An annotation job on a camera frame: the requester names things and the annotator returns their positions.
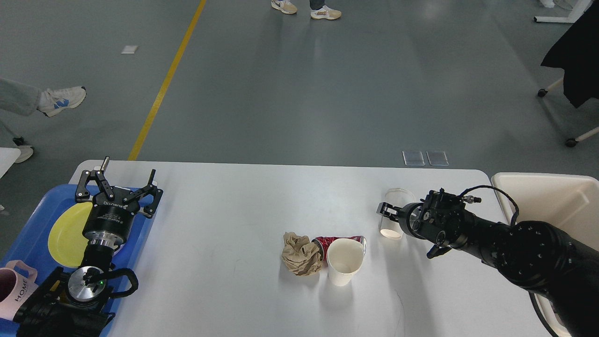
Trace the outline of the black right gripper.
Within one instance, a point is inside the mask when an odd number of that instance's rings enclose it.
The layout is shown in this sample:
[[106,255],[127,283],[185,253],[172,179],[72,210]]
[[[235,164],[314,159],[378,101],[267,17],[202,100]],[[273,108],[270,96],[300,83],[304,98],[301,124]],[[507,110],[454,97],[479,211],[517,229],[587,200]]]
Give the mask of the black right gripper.
[[404,234],[414,238],[424,238],[414,229],[414,224],[420,220],[422,205],[421,202],[414,202],[398,207],[383,201],[377,207],[377,214],[398,223]]

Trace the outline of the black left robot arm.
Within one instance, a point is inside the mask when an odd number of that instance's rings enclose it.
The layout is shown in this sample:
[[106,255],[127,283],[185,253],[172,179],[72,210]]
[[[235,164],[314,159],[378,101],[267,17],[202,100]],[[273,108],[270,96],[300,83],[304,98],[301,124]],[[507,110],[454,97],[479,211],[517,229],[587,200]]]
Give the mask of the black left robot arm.
[[[38,288],[20,305],[11,324],[18,337],[100,337],[107,333],[120,300],[139,287],[133,267],[144,247],[163,190],[152,170],[138,189],[111,185],[109,157],[83,170],[77,185],[49,192],[7,254],[38,272]],[[69,267],[49,250],[56,220],[83,205],[76,222],[84,241]]]

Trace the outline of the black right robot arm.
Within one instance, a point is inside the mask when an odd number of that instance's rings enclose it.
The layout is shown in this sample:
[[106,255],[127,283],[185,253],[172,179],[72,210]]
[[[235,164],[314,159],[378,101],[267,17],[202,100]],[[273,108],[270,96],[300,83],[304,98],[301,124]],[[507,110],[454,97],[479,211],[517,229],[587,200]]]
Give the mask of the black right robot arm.
[[431,190],[402,207],[381,202],[377,213],[411,237],[433,244],[429,259],[464,251],[494,267],[505,279],[551,301],[573,337],[598,333],[599,254],[567,232],[541,220],[492,222],[467,211],[480,203],[470,189],[455,195]]

